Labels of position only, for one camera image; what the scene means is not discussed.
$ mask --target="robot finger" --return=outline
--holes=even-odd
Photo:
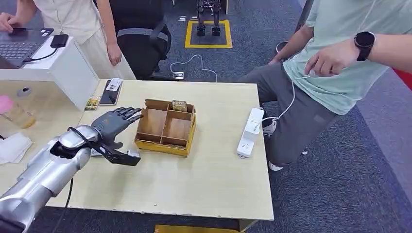
[[[140,112],[140,111],[141,111],[140,108],[133,109],[133,110],[125,113],[123,119],[124,119],[124,120],[127,120],[127,119],[129,119],[130,117],[132,117],[134,114],[136,114],[136,113],[138,113],[138,112]]]
[[[133,122],[139,120],[140,118],[143,118],[143,115],[134,116],[134,117],[129,119],[129,122],[130,122],[130,124],[132,124]]]
[[[132,108],[132,107],[125,108],[125,109],[121,110],[121,111],[119,112],[119,114],[120,114],[120,115],[124,115],[124,114],[126,114],[127,112],[129,112],[130,110],[133,110],[133,109],[134,109],[134,108]]]
[[[124,109],[124,107],[120,107],[114,110],[115,113],[120,115],[120,111],[122,111]]]

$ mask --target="tissue paper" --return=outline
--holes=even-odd
[[[33,142],[22,133],[0,140],[0,164],[19,163]]]

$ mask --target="laptop keyboard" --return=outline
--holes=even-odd
[[[35,42],[0,42],[0,56],[5,59],[26,59],[36,45]]]

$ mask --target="black cable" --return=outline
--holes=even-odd
[[[51,233],[55,233],[56,230],[57,230],[57,228],[59,228],[60,222],[62,221],[63,216],[64,216],[64,214],[66,213],[67,206],[69,205],[69,201],[70,201],[71,191],[72,191],[72,190],[73,190],[73,178],[70,180],[70,189],[69,189],[69,194],[68,194],[68,196],[67,196],[66,205],[65,205],[65,207],[64,207],[64,209],[63,209],[63,211],[62,211],[62,214],[60,215],[59,220],[57,221],[56,226],[54,227],[54,229],[53,229],[53,231],[52,231]]]
[[[95,151],[99,152],[100,154],[105,154],[100,147],[96,147],[94,145],[92,145],[92,143],[83,135],[81,134],[77,129],[73,128],[73,127],[68,127],[67,130],[71,130],[73,132],[75,132],[79,137],[81,137],[83,139],[83,141],[86,142],[86,144],[89,146],[90,149],[94,149]]]
[[[48,57],[53,56],[53,54],[55,54],[58,49],[59,49],[59,48],[55,48],[52,53],[50,53],[49,55],[47,55],[47,56],[45,56],[45,57],[40,57],[40,58],[36,58],[36,59],[28,58],[28,59],[25,59],[24,62],[34,62],[34,61],[39,61],[39,60],[46,59],[46,58],[48,58]]]

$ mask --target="man's hand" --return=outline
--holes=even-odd
[[[275,56],[275,57],[268,63],[268,65],[273,65],[273,64],[276,64],[276,63],[279,63],[279,62],[280,62],[280,59],[278,59],[277,56]]]
[[[19,24],[18,18],[16,16],[5,12],[0,15],[0,31],[12,33],[13,24]]]
[[[121,50],[117,43],[107,44],[107,54],[112,65],[117,65],[121,61]]]
[[[316,75],[322,77],[338,75],[342,69],[356,61],[359,53],[360,51],[352,38],[328,46],[309,59],[305,67],[305,74],[308,75],[313,69]]]

